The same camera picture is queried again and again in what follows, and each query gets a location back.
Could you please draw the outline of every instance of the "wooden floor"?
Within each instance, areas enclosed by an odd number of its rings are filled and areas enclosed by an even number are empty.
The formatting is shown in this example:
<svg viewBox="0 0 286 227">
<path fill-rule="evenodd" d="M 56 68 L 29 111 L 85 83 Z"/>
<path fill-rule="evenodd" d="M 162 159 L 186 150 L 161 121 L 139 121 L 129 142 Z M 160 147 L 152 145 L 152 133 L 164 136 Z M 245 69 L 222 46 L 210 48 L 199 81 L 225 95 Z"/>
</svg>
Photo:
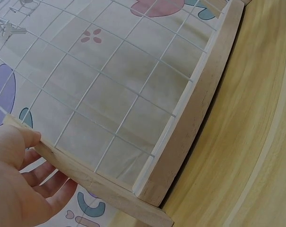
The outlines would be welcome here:
<svg viewBox="0 0 286 227">
<path fill-rule="evenodd" d="M 286 227 L 286 0 L 246 7 L 213 109 L 164 210 L 174 227 Z M 135 223 L 119 213 L 112 226 Z"/>
</svg>

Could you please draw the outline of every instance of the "pink shape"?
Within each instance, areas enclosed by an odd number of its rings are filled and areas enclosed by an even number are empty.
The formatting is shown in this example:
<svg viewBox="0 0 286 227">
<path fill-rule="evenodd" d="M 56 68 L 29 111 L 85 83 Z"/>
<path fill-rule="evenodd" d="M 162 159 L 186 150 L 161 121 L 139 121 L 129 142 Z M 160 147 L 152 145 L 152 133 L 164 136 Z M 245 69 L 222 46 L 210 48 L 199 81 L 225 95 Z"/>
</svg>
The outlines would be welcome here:
<svg viewBox="0 0 286 227">
<path fill-rule="evenodd" d="M 76 216 L 75 221 L 81 225 L 86 226 L 86 227 L 100 227 L 99 224 L 97 224 L 93 221 L 90 221 L 86 218 L 80 217 L 80 216 Z"/>
<path fill-rule="evenodd" d="M 102 42 L 102 40 L 98 37 L 94 37 L 94 41 L 98 44 L 100 44 Z"/>
<path fill-rule="evenodd" d="M 82 43 L 86 43 L 90 38 L 89 37 L 84 37 L 83 39 L 81 39 Z"/>
<path fill-rule="evenodd" d="M 87 30 L 86 30 L 83 34 L 84 34 L 84 35 L 87 35 L 87 36 L 90 36 L 90 35 L 91 35 L 90 32 L 87 31 Z"/>
<path fill-rule="evenodd" d="M 141 17 L 141 14 L 145 14 L 155 1 L 156 0 L 139 0 L 137 3 L 132 5 L 131 12 L 134 15 Z M 170 0 L 170 2 L 168 2 L 167 0 L 157 0 L 156 4 L 152 7 L 151 10 L 149 10 L 146 16 L 163 17 L 172 15 L 180 11 L 181 8 L 183 8 L 184 4 L 184 0 Z"/>
<path fill-rule="evenodd" d="M 96 29 L 96 30 L 94 31 L 94 35 L 100 34 L 100 32 L 101 32 L 101 29 L 98 28 L 98 29 Z"/>
<path fill-rule="evenodd" d="M 68 210 L 65 217 L 67 219 L 73 219 L 75 217 L 75 214 L 71 210 Z"/>
</svg>

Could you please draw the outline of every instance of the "wooden slat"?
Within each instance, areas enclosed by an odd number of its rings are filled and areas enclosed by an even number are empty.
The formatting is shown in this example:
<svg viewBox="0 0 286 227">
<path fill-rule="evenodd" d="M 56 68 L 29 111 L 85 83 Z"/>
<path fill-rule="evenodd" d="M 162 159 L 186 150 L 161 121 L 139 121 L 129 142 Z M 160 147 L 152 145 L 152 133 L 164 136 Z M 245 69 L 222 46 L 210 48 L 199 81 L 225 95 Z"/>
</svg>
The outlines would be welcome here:
<svg viewBox="0 0 286 227">
<path fill-rule="evenodd" d="M 138 198 L 159 206 L 178 173 L 203 121 L 225 68 L 241 20 L 244 3 L 232 0 L 217 41 L 161 157 L 151 169 L 145 185 L 135 191 Z"/>
<path fill-rule="evenodd" d="M 200 0 L 200 2 L 207 6 L 207 8 L 217 18 L 219 18 L 220 11 L 222 11 L 227 4 L 226 0 Z"/>
<path fill-rule="evenodd" d="M 19 119 L 10 114 L 5 117 L 4 124 L 26 127 Z M 139 200 L 133 193 L 94 173 L 86 164 L 77 160 L 70 153 L 54 148 L 45 140 L 41 140 L 35 146 L 35 150 L 87 191 L 117 209 L 152 227 L 171 227 L 173 225 L 173 221 L 162 210 Z"/>
</svg>

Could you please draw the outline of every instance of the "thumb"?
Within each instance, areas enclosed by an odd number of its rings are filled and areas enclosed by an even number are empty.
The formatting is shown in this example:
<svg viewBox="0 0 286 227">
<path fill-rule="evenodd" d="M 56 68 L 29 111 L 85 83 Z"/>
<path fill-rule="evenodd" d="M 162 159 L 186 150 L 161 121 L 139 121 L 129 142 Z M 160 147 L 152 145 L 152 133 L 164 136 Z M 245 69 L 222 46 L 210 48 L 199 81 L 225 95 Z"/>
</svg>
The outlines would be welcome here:
<svg viewBox="0 0 286 227">
<path fill-rule="evenodd" d="M 19 168 L 22 165 L 25 149 L 39 143 L 41 134 L 30 129 L 11 125 L 0 127 L 0 161 Z"/>
</svg>

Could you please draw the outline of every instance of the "finger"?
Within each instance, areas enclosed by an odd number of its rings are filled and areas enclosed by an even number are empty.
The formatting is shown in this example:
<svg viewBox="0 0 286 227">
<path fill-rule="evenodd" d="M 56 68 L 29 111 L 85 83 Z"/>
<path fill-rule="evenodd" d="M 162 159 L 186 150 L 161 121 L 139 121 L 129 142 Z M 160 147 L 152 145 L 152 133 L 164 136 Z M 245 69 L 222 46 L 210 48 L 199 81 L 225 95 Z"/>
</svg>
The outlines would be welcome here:
<svg viewBox="0 0 286 227">
<path fill-rule="evenodd" d="M 44 162 L 30 172 L 22 173 L 23 177 L 31 187 L 42 183 L 56 168 L 49 162 Z"/>
<path fill-rule="evenodd" d="M 44 184 L 34 187 L 33 189 L 40 193 L 44 198 L 53 196 L 67 181 L 68 177 L 58 171 Z"/>
<path fill-rule="evenodd" d="M 29 149 L 25 151 L 24 160 L 19 170 L 24 169 L 26 166 L 34 163 L 36 160 L 38 160 L 41 156 L 34 150 Z"/>
<path fill-rule="evenodd" d="M 77 183 L 69 179 L 54 196 L 47 198 L 52 216 L 59 213 L 72 198 L 77 189 Z"/>
<path fill-rule="evenodd" d="M 68 180 L 63 187 L 55 193 L 54 196 L 45 199 L 41 194 L 34 192 L 31 203 L 25 202 L 28 206 L 28 212 L 24 214 L 24 220 L 27 220 L 26 226 L 37 226 L 45 223 L 60 210 L 62 210 L 74 195 L 77 189 L 77 183 Z"/>
<path fill-rule="evenodd" d="M 41 134 L 12 125 L 0 126 L 0 161 L 16 169 L 22 165 L 25 149 L 39 142 Z"/>
<path fill-rule="evenodd" d="M 25 128 L 17 128 L 17 129 L 22 134 L 25 143 L 25 148 L 34 147 L 40 142 L 41 134 L 39 132 Z"/>
</svg>

